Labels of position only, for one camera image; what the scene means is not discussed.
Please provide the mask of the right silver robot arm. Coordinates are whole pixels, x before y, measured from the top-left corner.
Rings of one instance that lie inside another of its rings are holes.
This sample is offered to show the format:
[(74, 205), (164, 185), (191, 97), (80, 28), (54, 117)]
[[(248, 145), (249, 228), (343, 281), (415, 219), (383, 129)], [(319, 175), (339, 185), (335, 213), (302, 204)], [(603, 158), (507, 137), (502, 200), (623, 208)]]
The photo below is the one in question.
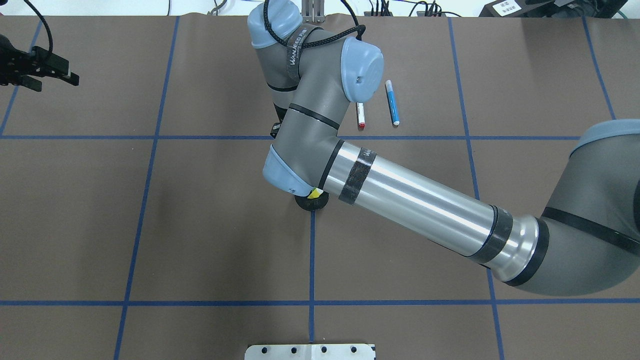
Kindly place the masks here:
[(338, 137), (350, 104), (380, 87), (377, 46), (305, 23), (290, 0), (258, 5), (247, 27), (279, 118), (262, 170), (272, 186), (336, 195), (533, 294), (584, 296), (638, 271), (638, 119), (586, 130), (541, 216), (515, 216)]

